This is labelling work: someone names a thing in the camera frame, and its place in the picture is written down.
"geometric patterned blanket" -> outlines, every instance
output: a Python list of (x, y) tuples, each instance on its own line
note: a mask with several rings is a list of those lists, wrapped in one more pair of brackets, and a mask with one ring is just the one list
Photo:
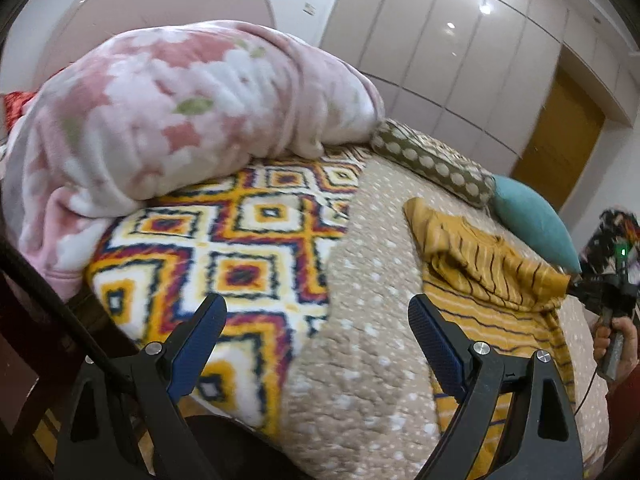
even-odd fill
[(164, 341), (208, 292), (224, 296), (197, 393), (277, 438), (287, 370), (327, 319), (326, 261), (368, 156), (340, 146), (319, 160), (254, 160), (155, 199), (105, 233), (87, 281), (141, 346)]

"thin wire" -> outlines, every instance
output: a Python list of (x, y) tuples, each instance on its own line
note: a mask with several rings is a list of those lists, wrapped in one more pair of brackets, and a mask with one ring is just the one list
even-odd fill
[(596, 368), (593, 371), (593, 375), (591, 376), (591, 382), (589, 382), (589, 386), (587, 387), (587, 392), (584, 394), (584, 397), (582, 398), (582, 402), (580, 403), (580, 406), (578, 406), (578, 409), (575, 410), (574, 416), (578, 414), (578, 412), (580, 411), (580, 408), (584, 404), (584, 401), (587, 400), (587, 396), (589, 395), (589, 391), (591, 390), (591, 385), (593, 384), (593, 380), (596, 378), (597, 371), (598, 371), (598, 368)]

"green polka dot pillow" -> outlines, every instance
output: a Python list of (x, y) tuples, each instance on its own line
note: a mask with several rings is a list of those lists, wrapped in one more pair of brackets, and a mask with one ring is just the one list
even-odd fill
[(371, 141), (373, 150), (482, 208), (495, 193), (494, 176), (478, 163), (433, 137), (391, 119)]

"blue gripper pad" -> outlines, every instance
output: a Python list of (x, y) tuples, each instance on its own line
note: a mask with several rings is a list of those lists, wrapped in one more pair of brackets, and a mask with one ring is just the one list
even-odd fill
[(409, 302), (409, 326), (427, 362), (436, 375), (442, 391), (448, 396), (455, 397), (456, 402), (461, 404), (466, 397), (466, 381), (465, 369), (462, 360), (456, 352), (455, 347), (447, 338), (444, 327), (439, 324), (451, 324), (445, 321), (442, 315), (437, 311), (433, 303), (430, 305), (435, 312), (433, 315), (423, 304), (424, 301), (430, 301), (424, 294), (414, 296)]
[(171, 381), (166, 390), (174, 403), (193, 391), (225, 323), (224, 298), (209, 294), (193, 317), (178, 325), (167, 339)]

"teal pillow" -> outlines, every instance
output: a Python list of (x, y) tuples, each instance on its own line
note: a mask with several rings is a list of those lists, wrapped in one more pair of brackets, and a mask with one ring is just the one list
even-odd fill
[(580, 272), (580, 261), (564, 223), (551, 204), (529, 186), (494, 175), (492, 206), (502, 224), (550, 264)]

